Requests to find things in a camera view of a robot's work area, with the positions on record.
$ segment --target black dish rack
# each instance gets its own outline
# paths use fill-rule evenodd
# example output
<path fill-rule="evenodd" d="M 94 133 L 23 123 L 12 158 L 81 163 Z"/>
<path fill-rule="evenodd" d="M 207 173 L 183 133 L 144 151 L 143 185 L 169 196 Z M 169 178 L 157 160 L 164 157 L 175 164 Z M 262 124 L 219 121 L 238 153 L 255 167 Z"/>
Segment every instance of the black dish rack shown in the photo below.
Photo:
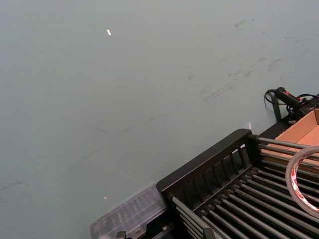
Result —
<path fill-rule="evenodd" d="M 288 193 L 284 158 L 270 159 L 239 129 L 157 183 L 180 238 L 313 239 L 319 219 Z M 319 175 L 299 170 L 301 192 L 319 206 Z"/>

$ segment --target plastic case lid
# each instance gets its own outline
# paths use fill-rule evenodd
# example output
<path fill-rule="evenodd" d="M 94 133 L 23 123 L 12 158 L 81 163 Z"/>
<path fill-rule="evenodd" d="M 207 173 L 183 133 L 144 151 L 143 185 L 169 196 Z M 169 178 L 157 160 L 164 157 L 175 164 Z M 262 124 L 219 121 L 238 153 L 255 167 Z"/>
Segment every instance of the plastic case lid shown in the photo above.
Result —
<path fill-rule="evenodd" d="M 90 226 L 91 239 L 114 239 L 119 231 L 137 239 L 146 232 L 147 223 L 165 210 L 156 185 L 152 184 L 95 220 Z"/>

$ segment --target metal rod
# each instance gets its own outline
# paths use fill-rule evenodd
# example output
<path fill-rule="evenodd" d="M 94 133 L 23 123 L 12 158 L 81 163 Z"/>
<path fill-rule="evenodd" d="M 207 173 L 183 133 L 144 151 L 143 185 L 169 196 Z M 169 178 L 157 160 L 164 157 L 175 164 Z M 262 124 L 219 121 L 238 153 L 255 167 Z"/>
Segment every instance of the metal rod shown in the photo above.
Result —
<path fill-rule="evenodd" d="M 182 203 L 177 197 L 173 197 L 172 201 L 179 206 L 192 220 L 194 220 L 200 227 L 209 227 L 198 215 L 196 215 L 191 209 L 189 209 L 184 203 Z"/>
<path fill-rule="evenodd" d="M 261 191 L 259 191 L 257 189 L 254 189 L 254 188 L 252 188 L 252 187 L 250 187 L 248 185 L 242 184 L 242 187 L 243 187 L 243 189 L 249 191 L 250 193 L 253 193 L 254 195 L 257 195 L 262 200 L 273 202 L 273 203 L 275 203 L 277 205 L 280 205 L 281 207 L 284 207 L 284 208 L 290 210 L 291 212 L 297 213 L 300 216 L 303 216 L 303 217 L 305 217 L 305 218 L 307 218 L 307 219 L 309 219 L 311 221 L 314 221 L 314 222 L 319 224 L 319 219 L 318 218 L 315 218 L 315 217 L 311 216 L 310 214 L 306 213 L 305 211 L 302 211 L 302 210 L 300 210 L 298 208 L 295 208 L 294 206 L 291 206 L 288 203 L 285 203 L 285 202 L 283 202 L 283 201 L 281 201 L 281 200 L 279 200 L 277 198 L 274 198 L 274 197 L 272 197 L 272 196 L 270 196 L 268 194 L 265 194 L 265 193 L 263 193 L 263 192 L 261 192 Z"/>
<path fill-rule="evenodd" d="M 190 222 L 195 228 L 197 228 L 198 231 L 200 231 L 201 233 L 203 232 L 203 228 L 201 228 L 197 223 L 194 222 L 194 220 L 192 220 L 182 209 L 180 208 L 176 208 L 181 217 L 184 217 L 188 222 Z"/>
<path fill-rule="evenodd" d="M 188 233 L 194 238 L 194 239 L 201 239 L 198 235 L 196 235 L 191 229 L 187 229 Z"/>
<path fill-rule="evenodd" d="M 202 235 L 197 234 L 189 225 L 187 225 L 186 223 L 184 223 L 185 227 L 187 227 L 187 229 L 192 232 L 193 235 L 196 236 L 196 238 L 202 238 Z"/>
<path fill-rule="evenodd" d="M 284 228 L 285 230 L 287 230 L 288 232 L 299 236 L 302 239 L 311 239 L 309 236 L 303 234 L 302 232 L 299 232 L 298 230 L 296 230 L 295 228 L 283 223 L 282 221 L 278 220 L 277 218 L 274 218 L 273 216 L 259 210 L 258 208 L 250 205 L 249 203 L 241 200 L 240 198 L 236 197 L 235 195 L 230 194 L 229 195 L 230 198 L 234 199 L 236 202 L 240 203 L 241 205 L 244 205 L 245 207 L 249 208 L 250 210 L 254 211 L 255 213 L 258 213 L 260 216 L 262 216 L 263 218 L 269 220 L 271 223 L 275 223 L 279 226 L 281 226 L 282 228 Z"/>
<path fill-rule="evenodd" d="M 291 158 L 287 158 L 287 157 L 283 157 L 283 156 L 278 156 L 278 155 L 274 155 L 274 154 L 271 154 L 271 153 L 265 153 L 265 152 L 260 152 L 260 155 L 261 156 L 265 156 L 265 157 L 270 157 L 270 158 L 274 158 L 274 159 L 279 159 L 279 160 L 282 160 L 282 161 L 285 161 L 285 162 L 289 162 Z M 314 168 L 316 170 L 319 170 L 319 167 L 316 166 L 316 165 L 313 165 L 313 164 L 310 164 L 310 163 L 305 163 L 305 162 L 302 162 L 301 163 L 302 166 L 305 166 L 305 167 L 310 167 L 310 168 Z"/>
<path fill-rule="evenodd" d="M 233 225 L 231 225 L 229 222 L 224 220 L 221 216 L 219 216 L 217 213 L 213 212 L 212 210 L 209 210 L 209 214 L 214 217 L 216 220 L 220 221 L 223 225 L 225 225 L 229 230 L 231 230 L 236 236 L 238 236 L 241 239 L 249 239 L 245 234 L 243 234 L 241 231 L 239 231 L 237 228 L 235 228 Z"/>
<path fill-rule="evenodd" d="M 273 168 L 270 168 L 270 167 L 264 167 L 263 169 L 266 169 L 268 171 L 272 171 L 274 173 L 278 173 L 278 174 L 281 174 L 281 175 L 285 176 L 284 172 L 276 170 L 276 169 L 273 169 Z M 300 177 L 300 176 L 297 176 L 297 178 L 298 178 L 298 180 L 304 181 L 304 182 L 309 183 L 309 184 L 313 184 L 314 186 L 319 188 L 319 183 L 316 183 L 316 182 L 314 182 L 312 180 L 309 180 L 309 179 L 306 179 L 306 178 L 303 178 L 303 177 Z"/>
<path fill-rule="evenodd" d="M 222 231 L 218 226 L 216 226 L 210 219 L 208 219 L 205 216 L 202 216 L 203 220 L 207 222 L 207 224 L 210 225 L 211 228 L 213 228 L 216 231 L 216 234 L 221 236 L 223 239 L 232 239 L 229 235 L 227 235 L 224 231 Z"/>
<path fill-rule="evenodd" d="M 255 198 L 254 196 L 245 193 L 239 189 L 235 189 L 235 192 L 237 193 L 237 195 L 239 195 L 240 197 L 245 198 L 245 200 L 250 200 L 252 202 L 254 202 L 254 204 L 258 204 L 259 206 L 268 209 L 271 212 L 276 213 L 277 215 L 281 216 L 282 218 L 285 218 L 286 220 L 289 220 L 291 223 L 293 223 L 295 225 L 295 227 L 302 227 L 304 230 L 306 231 L 311 231 L 313 232 L 315 235 L 319 235 L 319 229 L 313 227 L 312 225 L 304 222 L 303 220 L 298 219 L 297 217 L 293 217 L 292 215 L 262 201 L 259 200 L 257 198 Z"/>
<path fill-rule="evenodd" d="M 290 143 L 290 142 L 286 142 L 286 141 L 280 141 L 280 140 L 262 138 L 262 137 L 259 137 L 258 140 L 260 142 L 272 143 L 272 144 L 276 144 L 276 145 L 286 146 L 286 147 L 289 147 L 289 148 L 303 149 L 303 148 L 309 147 L 309 145 L 298 144 L 298 143 Z"/>
<path fill-rule="evenodd" d="M 273 194 L 275 194 L 275 195 L 277 195 L 277 196 L 280 196 L 280 197 L 282 197 L 282 198 L 285 198 L 285 199 L 291 201 L 292 203 L 294 203 L 294 205 L 295 205 L 295 203 L 296 203 L 296 202 L 292 199 L 291 196 L 288 196 L 288 195 L 285 194 L 285 193 L 279 192 L 279 191 L 277 191 L 277 190 L 275 190 L 275 189 L 272 189 L 272 188 L 270 188 L 270 187 L 267 187 L 267 186 L 265 186 L 265 185 L 262 185 L 262 184 L 260 184 L 260 183 L 257 183 L 257 182 L 255 182 L 255 181 L 253 181 L 253 180 L 251 180 L 251 179 L 248 179 L 247 182 L 250 183 L 250 184 L 252 184 L 252 185 L 255 185 L 255 186 L 258 187 L 258 188 L 264 189 L 264 190 L 266 190 L 266 191 L 268 191 L 268 192 L 270 192 L 270 193 L 273 193 Z"/>
<path fill-rule="evenodd" d="M 273 179 L 275 179 L 275 180 L 278 180 L 278 181 L 281 181 L 281 182 L 283 182 L 283 183 L 286 183 L 286 180 L 285 180 L 284 178 L 282 178 L 282 177 L 273 175 L 273 174 L 271 174 L 271 173 L 267 173 L 267 172 L 265 172 L 265 171 L 263 171 L 263 170 L 260 170 L 260 169 L 258 170 L 258 172 L 259 172 L 260 174 L 262 174 L 262 175 L 267 176 L 267 177 L 270 177 L 270 178 L 273 178 Z M 299 188 L 301 188 L 301 189 L 308 190 L 308 191 L 311 191 L 311 192 L 313 192 L 313 193 L 319 194 L 319 190 L 317 190 L 317 189 L 315 189 L 315 188 L 312 188 L 312 187 L 310 187 L 310 186 L 304 185 L 304 184 L 302 184 L 302 183 L 298 183 L 298 186 L 299 186 Z"/>
<path fill-rule="evenodd" d="M 273 227 L 269 226 L 268 224 L 264 223 L 263 221 L 255 218 L 253 215 L 247 213 L 246 211 L 238 208 L 236 205 L 232 204 L 231 202 L 228 202 L 226 199 L 223 199 L 223 203 L 225 203 L 231 209 L 233 209 L 233 210 L 237 211 L 238 213 L 240 213 L 240 215 L 242 215 L 243 217 L 253 221 L 254 223 L 256 223 L 259 226 L 261 226 L 262 228 L 268 230 L 273 235 L 275 235 L 275 236 L 277 236 L 277 237 L 279 237 L 281 239 L 289 239 L 289 237 L 285 236 L 284 234 L 282 234 L 281 232 L 277 231 L 276 229 L 274 229 Z"/>
<path fill-rule="evenodd" d="M 280 157 L 280 156 L 274 156 L 272 155 L 273 158 L 276 158 L 276 159 L 280 159 L 280 158 L 283 158 L 283 157 Z M 278 168 L 281 168 L 283 169 L 284 171 L 286 171 L 286 168 L 287 166 L 286 165 L 283 165 L 283 164 L 280 164 L 280 163 L 277 163 L 277 162 L 271 162 L 271 161 L 268 161 L 268 160 L 262 160 L 262 163 L 266 164 L 266 165 L 271 165 L 271 166 L 274 166 L 274 167 L 278 167 Z M 318 179 L 318 175 L 315 174 L 315 173 L 312 173 L 312 172 L 309 172 L 309 171 L 305 171 L 305 170 L 302 170 L 302 169 L 298 169 L 298 173 L 300 174 L 303 174 L 305 176 L 309 176 L 311 178 L 315 178 L 315 179 Z"/>
<path fill-rule="evenodd" d="M 287 154 L 287 155 L 295 155 L 297 153 L 295 151 L 290 151 L 290 150 L 287 150 L 287 149 L 271 147 L 271 146 L 262 145 L 262 144 L 260 144 L 259 147 L 261 149 L 265 149 L 265 150 L 269 150 L 269 151 L 277 152 L 277 153 L 283 153 L 283 154 Z M 307 157 L 307 159 L 311 159 L 311 160 L 314 160 L 314 161 L 319 161 L 319 157 L 315 156 L 315 155 L 310 155 L 310 156 Z"/>
<path fill-rule="evenodd" d="M 196 234 L 199 235 L 200 237 L 203 236 L 203 233 L 200 233 L 192 224 L 187 223 L 187 222 L 186 222 L 186 219 L 184 220 L 183 224 L 184 224 L 185 226 L 187 226 L 188 228 L 191 228 L 191 229 L 192 229 L 194 232 L 196 232 Z"/>
<path fill-rule="evenodd" d="M 287 188 L 286 185 L 282 185 L 282 184 L 273 182 L 273 181 L 271 181 L 271 180 L 269 180 L 269 179 L 266 179 L 266 178 L 263 178 L 263 177 L 260 177 L 260 176 L 257 176 L 257 175 L 254 175 L 253 177 L 256 178 L 256 179 L 258 179 L 258 180 L 260 180 L 260 181 L 266 182 L 266 183 L 268 183 L 268 184 L 270 184 L 270 185 L 272 185 L 272 186 L 274 186 L 274 187 L 278 187 L 278 188 L 281 188 L 281 189 L 283 189 L 283 190 L 285 190 L 285 191 L 288 191 L 288 188 Z M 312 196 L 312 195 L 309 195 L 308 193 L 305 193 L 305 192 L 303 192 L 303 195 L 304 195 L 307 199 L 310 199 L 310 200 L 312 200 L 313 202 L 316 202 L 316 203 L 319 204 L 319 199 L 318 199 L 318 198 L 316 198 L 316 197 L 314 197 L 314 196 Z"/>
<path fill-rule="evenodd" d="M 257 236 L 257 238 L 261 238 L 261 239 L 268 239 L 269 237 L 265 236 L 264 234 L 262 234 L 261 232 L 257 231 L 256 229 L 254 229 L 252 226 L 250 226 L 249 224 L 247 224 L 246 222 L 244 222 L 243 220 L 239 219 L 238 217 L 236 217 L 234 214 L 232 214 L 231 212 L 229 212 L 228 210 L 224 209 L 222 206 L 217 205 L 216 208 L 218 210 L 220 210 L 223 214 L 226 214 L 228 217 L 230 217 L 231 219 L 233 219 L 234 221 L 236 221 L 239 225 L 241 225 L 243 228 L 246 228 L 247 230 L 249 230 L 252 234 L 254 234 L 255 236 Z"/>

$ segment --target tape roll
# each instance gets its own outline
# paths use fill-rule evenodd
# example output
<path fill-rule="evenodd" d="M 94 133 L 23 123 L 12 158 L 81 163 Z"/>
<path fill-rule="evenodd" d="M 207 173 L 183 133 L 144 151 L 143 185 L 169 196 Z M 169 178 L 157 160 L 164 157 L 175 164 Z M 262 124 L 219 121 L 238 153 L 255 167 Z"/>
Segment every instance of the tape roll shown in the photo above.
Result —
<path fill-rule="evenodd" d="M 286 168 L 286 185 L 288 187 L 288 191 L 294 201 L 307 213 L 310 215 L 319 218 L 319 208 L 312 205 L 308 200 L 302 195 L 298 188 L 297 184 L 297 170 L 300 166 L 301 162 L 307 158 L 308 156 L 318 153 L 319 146 L 311 146 L 304 148 L 297 152 L 289 161 Z"/>

